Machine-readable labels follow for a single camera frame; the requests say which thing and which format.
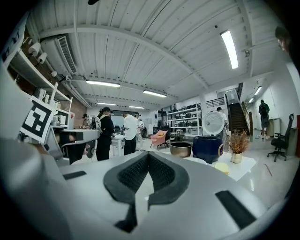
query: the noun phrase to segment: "copper pot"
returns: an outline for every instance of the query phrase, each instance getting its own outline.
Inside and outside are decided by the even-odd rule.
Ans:
[[[187,158],[191,155],[192,144],[188,142],[172,142],[170,143],[171,154],[180,158]]]

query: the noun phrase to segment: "black and white qr marker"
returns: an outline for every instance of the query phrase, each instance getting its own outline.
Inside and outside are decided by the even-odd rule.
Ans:
[[[30,98],[30,101],[32,101],[33,106],[20,131],[44,143],[55,109],[34,96]]]

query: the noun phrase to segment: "brick wall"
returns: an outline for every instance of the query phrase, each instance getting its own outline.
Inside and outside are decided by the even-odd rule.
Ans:
[[[25,55],[28,57],[28,49],[29,49],[29,45],[28,44],[24,44],[22,50],[25,53]],[[36,65],[38,62],[36,60],[36,58],[31,57],[30,58],[30,62],[33,65]],[[47,66],[46,63],[41,64],[37,67],[37,69],[39,70],[39,72],[51,83],[51,84],[55,84],[56,82],[58,82],[58,87],[57,89],[59,91],[61,91],[61,93],[65,94],[66,96],[69,96],[70,98],[73,97],[73,101],[72,101],[72,105],[71,105],[71,112],[73,112],[75,114],[75,119],[74,119],[74,127],[75,128],[79,128],[79,126],[83,123],[83,114],[86,113],[87,108],[81,104],[65,87],[63,84],[59,83],[58,79],[56,77],[52,77],[51,76],[51,70],[49,69],[49,67]],[[61,101],[61,109],[62,110],[69,110],[70,107],[70,102],[68,101]]]

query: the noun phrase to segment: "pot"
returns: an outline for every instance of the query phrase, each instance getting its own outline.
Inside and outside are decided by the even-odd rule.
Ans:
[[[170,151],[172,155],[187,158],[191,155],[192,144],[188,142],[172,142],[170,143]]]
[[[193,157],[212,164],[223,154],[222,138],[216,136],[197,136],[193,139]]]
[[[243,158],[242,153],[240,153],[240,154],[233,153],[231,155],[230,161],[233,162],[233,163],[240,163],[242,161],[242,158]]]

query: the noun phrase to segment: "shorts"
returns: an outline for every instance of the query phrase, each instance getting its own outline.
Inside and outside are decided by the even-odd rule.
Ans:
[[[269,119],[268,118],[262,118],[262,128],[267,128],[269,125]]]

